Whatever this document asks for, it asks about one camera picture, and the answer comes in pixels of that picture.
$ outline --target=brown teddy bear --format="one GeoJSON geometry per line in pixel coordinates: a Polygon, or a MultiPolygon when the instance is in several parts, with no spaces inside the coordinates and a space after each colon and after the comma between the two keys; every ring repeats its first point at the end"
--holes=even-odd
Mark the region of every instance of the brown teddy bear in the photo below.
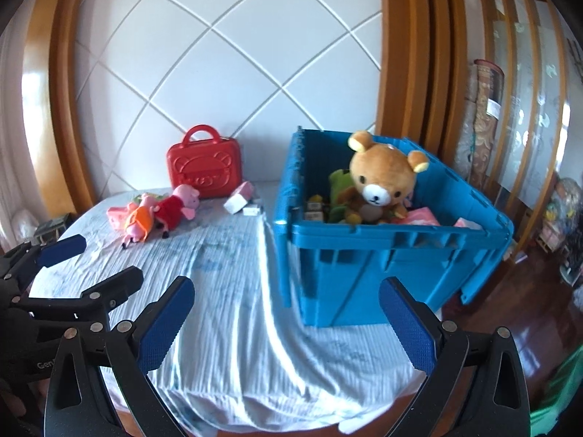
{"type": "Polygon", "coordinates": [[[368,131],[357,131],[348,139],[355,151],[350,172],[354,185],[338,194],[337,203],[347,206],[350,224],[386,223],[390,217],[404,219],[403,201],[415,187],[417,174],[427,170],[429,159],[421,151],[404,155],[391,144],[372,141],[368,131]]]}

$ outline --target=peppa pig plush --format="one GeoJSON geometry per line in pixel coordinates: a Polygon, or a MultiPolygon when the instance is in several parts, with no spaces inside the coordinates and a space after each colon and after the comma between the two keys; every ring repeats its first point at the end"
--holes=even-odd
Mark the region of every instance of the peppa pig plush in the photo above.
{"type": "Polygon", "coordinates": [[[126,236],[121,248],[126,249],[128,243],[146,241],[154,226],[153,210],[156,205],[158,205],[158,201],[149,194],[142,195],[142,201],[139,205],[133,203],[128,205],[129,216],[124,225],[126,236]]]}
{"type": "Polygon", "coordinates": [[[169,231],[176,228],[182,217],[194,219],[195,211],[200,205],[200,192],[188,184],[179,185],[172,195],[161,200],[154,207],[154,217],[164,228],[162,238],[168,238],[169,231]]]}

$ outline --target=suitcase handle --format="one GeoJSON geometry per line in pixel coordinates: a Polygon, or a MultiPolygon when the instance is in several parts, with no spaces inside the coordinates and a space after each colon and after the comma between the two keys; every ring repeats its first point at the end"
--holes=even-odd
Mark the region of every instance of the suitcase handle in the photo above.
{"type": "Polygon", "coordinates": [[[196,126],[193,126],[192,128],[190,128],[187,131],[186,135],[184,135],[183,147],[186,147],[186,145],[190,142],[190,137],[193,134],[195,134],[197,131],[206,131],[208,134],[210,134],[213,137],[213,143],[214,144],[220,142],[220,134],[212,126],[209,126],[209,125],[196,125],[196,126]]]}

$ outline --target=teddy bear's head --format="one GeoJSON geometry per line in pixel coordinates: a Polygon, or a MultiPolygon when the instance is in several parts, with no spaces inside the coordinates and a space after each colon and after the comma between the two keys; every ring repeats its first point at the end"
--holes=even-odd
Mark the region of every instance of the teddy bear's head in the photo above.
{"type": "Polygon", "coordinates": [[[421,151],[405,155],[391,144],[372,141],[368,131],[352,134],[348,146],[355,151],[351,160],[355,187],[371,205],[402,203],[413,191],[417,174],[429,167],[429,160],[421,151]]]}

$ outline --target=red dress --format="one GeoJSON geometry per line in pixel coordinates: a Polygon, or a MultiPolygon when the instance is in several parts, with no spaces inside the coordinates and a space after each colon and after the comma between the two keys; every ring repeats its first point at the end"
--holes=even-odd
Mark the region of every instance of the red dress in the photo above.
{"type": "Polygon", "coordinates": [[[184,207],[182,199],[177,196],[170,196],[161,200],[158,207],[160,209],[154,213],[156,219],[163,222],[168,230],[176,228],[182,219],[181,209],[184,207]]]}

